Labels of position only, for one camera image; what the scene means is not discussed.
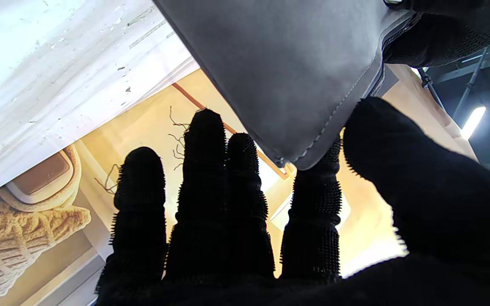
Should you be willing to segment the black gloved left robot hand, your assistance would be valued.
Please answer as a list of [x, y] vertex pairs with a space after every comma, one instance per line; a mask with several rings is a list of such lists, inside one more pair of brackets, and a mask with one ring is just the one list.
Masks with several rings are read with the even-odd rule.
[[490, 0], [387, 0], [418, 20], [384, 50], [384, 62], [413, 68], [460, 60], [490, 45]]

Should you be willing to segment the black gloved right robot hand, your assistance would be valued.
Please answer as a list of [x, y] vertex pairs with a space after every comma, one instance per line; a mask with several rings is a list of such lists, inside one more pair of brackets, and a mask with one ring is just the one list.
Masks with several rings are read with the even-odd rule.
[[[387, 101], [368, 97], [294, 180], [274, 277], [256, 147], [197, 112], [183, 139], [177, 224], [166, 240], [165, 175], [149, 147], [120, 167], [97, 306], [490, 306], [490, 171], [441, 147]], [[339, 273], [339, 153], [393, 212], [408, 254]]]

